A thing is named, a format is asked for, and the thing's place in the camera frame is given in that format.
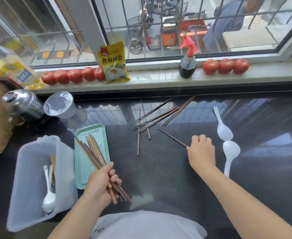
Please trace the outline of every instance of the person's left hand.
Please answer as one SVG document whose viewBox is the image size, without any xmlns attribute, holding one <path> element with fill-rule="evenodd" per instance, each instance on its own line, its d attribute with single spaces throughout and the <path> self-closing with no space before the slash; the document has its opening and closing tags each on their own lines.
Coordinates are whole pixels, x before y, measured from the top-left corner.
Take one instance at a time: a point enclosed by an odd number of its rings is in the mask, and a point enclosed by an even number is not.
<svg viewBox="0 0 292 239">
<path fill-rule="evenodd" d="M 87 186 L 84 190 L 83 196 L 91 200 L 97 205 L 101 211 L 111 203 L 111 196 L 106 191 L 108 180 L 111 177 L 113 183 L 117 182 L 122 184 L 122 180 L 115 174 L 115 170 L 112 169 L 114 163 L 110 162 L 100 170 L 95 170 L 89 177 Z"/>
</svg>

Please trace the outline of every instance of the cooking oil bottle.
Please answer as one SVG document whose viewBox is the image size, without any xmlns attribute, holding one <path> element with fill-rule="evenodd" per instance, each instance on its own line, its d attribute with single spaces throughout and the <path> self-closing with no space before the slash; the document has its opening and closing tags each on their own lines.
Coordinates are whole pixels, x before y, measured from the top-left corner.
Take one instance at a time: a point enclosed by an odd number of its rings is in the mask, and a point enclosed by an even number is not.
<svg viewBox="0 0 292 239">
<path fill-rule="evenodd" d="M 37 73 L 12 50 L 0 46 L 0 82 L 12 81 L 17 87 L 40 89 L 45 84 Z"/>
<path fill-rule="evenodd" d="M 198 53 L 199 51 L 196 44 L 187 34 L 183 34 L 182 39 L 184 42 L 179 48 L 181 49 L 187 47 L 188 51 L 187 54 L 181 59 L 178 71 L 182 78 L 188 79 L 195 73 L 197 60 L 194 54 Z"/>
</svg>

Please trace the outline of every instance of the tomato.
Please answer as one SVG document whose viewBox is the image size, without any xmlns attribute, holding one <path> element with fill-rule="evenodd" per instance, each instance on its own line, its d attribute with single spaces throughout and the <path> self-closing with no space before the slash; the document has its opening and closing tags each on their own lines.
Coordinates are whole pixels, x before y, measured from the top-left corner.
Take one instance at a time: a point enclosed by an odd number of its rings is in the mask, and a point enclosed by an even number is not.
<svg viewBox="0 0 292 239">
<path fill-rule="evenodd" d="M 95 80 L 94 71 L 95 71 L 95 69 L 93 69 L 92 67 L 86 67 L 86 68 L 82 69 L 82 71 L 81 71 L 82 77 L 84 79 L 86 79 L 87 81 L 93 81 L 93 80 Z"/>
<path fill-rule="evenodd" d="M 94 71 L 94 77 L 95 79 L 97 79 L 98 81 L 105 81 L 105 74 L 104 74 L 104 70 L 101 67 L 98 67 L 95 71 Z"/>
<path fill-rule="evenodd" d="M 235 67 L 233 68 L 233 73 L 236 75 L 243 74 L 249 69 L 249 62 L 245 59 L 239 59 L 235 61 Z"/>
<path fill-rule="evenodd" d="M 45 84 L 55 85 L 54 73 L 52 71 L 45 71 L 41 73 L 41 79 Z"/>
<path fill-rule="evenodd" d="M 62 85 L 66 85 L 70 82 L 69 79 L 67 78 L 66 70 L 63 69 L 59 69 L 56 72 L 54 72 L 54 79 L 56 80 L 56 82 Z"/>
<path fill-rule="evenodd" d="M 69 81 L 72 81 L 74 84 L 80 84 L 83 82 L 81 71 L 78 69 L 71 69 L 67 72 L 67 77 Z"/>
<path fill-rule="evenodd" d="M 206 60 L 202 69 L 206 75 L 213 75 L 219 68 L 219 63 L 216 60 Z"/>
<path fill-rule="evenodd" d="M 233 70 L 235 63 L 230 59 L 223 59 L 219 61 L 219 73 L 226 75 Z"/>
</svg>

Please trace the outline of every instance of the soy sauce bottle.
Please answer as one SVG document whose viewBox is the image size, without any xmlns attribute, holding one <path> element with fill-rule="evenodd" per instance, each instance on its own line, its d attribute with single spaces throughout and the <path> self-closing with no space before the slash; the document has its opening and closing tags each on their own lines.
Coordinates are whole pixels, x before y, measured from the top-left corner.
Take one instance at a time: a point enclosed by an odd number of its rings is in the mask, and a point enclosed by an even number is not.
<svg viewBox="0 0 292 239">
<path fill-rule="evenodd" d="M 184 34 L 182 39 L 184 42 L 179 48 L 181 49 L 187 47 L 188 51 L 187 54 L 181 59 L 178 71 L 182 78 L 188 79 L 195 73 L 197 61 L 194 54 L 198 53 L 199 51 L 196 44 L 187 34 Z"/>
</svg>

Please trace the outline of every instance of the hand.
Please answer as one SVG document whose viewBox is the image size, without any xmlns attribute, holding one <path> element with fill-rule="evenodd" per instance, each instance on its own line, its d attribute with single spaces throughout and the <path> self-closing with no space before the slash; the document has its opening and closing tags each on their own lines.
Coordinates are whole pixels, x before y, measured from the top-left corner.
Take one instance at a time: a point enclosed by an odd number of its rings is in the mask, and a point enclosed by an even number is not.
<svg viewBox="0 0 292 239">
<path fill-rule="evenodd" d="M 117 182 L 122 184 L 122 180 L 115 174 L 115 170 L 112 169 L 114 163 L 110 162 L 99 170 L 95 170 L 89 177 L 87 186 L 84 190 L 83 196 L 88 198 L 98 206 L 101 211 L 111 203 L 111 196 L 106 191 L 108 180 L 111 177 L 113 183 Z"/>
<path fill-rule="evenodd" d="M 187 151 L 189 163 L 199 176 L 207 169 L 216 167 L 215 147 L 211 138 L 205 135 L 192 136 Z"/>
</svg>

